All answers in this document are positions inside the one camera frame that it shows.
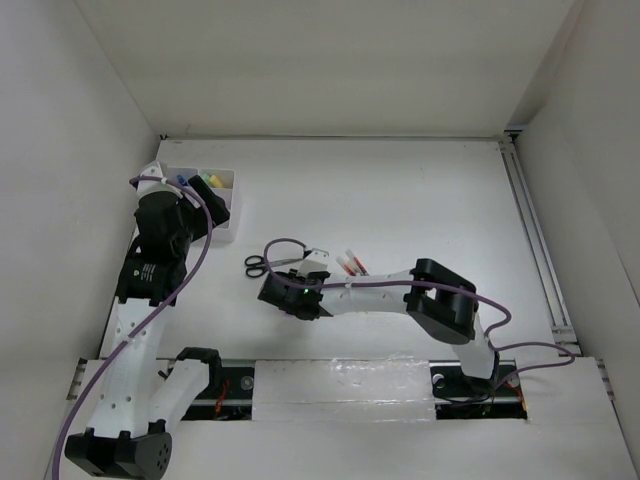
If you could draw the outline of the yellow highlighter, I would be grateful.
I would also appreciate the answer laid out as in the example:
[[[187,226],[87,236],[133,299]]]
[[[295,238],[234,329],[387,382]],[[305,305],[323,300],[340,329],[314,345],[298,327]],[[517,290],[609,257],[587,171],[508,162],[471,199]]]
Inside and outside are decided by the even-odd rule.
[[[218,188],[218,189],[224,189],[225,188],[224,183],[216,175],[210,175],[209,176],[209,183],[214,188]]]

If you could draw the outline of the clear bottle blue cap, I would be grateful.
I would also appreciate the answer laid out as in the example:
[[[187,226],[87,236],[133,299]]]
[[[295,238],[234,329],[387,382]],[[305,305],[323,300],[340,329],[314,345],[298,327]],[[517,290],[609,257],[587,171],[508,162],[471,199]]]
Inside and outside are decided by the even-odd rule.
[[[180,174],[176,176],[176,179],[181,186],[187,187],[189,185],[189,182]]]

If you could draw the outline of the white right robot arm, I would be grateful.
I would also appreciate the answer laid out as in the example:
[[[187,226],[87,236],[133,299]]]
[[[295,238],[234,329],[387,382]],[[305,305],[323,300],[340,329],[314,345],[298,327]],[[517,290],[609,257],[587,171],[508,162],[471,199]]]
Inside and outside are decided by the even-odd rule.
[[[407,315],[452,348],[468,390],[487,395],[497,386],[499,354],[482,329],[476,287],[434,260],[419,259],[410,270],[377,276],[270,273],[258,299],[304,321],[350,313]]]

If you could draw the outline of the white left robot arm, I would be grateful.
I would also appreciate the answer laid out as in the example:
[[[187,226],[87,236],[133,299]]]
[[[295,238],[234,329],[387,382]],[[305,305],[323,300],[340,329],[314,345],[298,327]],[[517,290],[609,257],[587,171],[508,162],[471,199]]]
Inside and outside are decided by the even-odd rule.
[[[185,184],[160,175],[131,179],[138,195],[138,233],[125,255],[115,293],[111,353],[79,394],[61,427],[51,475],[67,459],[97,478],[161,479],[172,455],[172,432],[199,394],[222,387],[215,351],[178,360],[159,389],[156,357],[168,322],[163,312],[204,260],[186,266],[191,244],[212,240],[229,220],[224,200],[194,175]]]

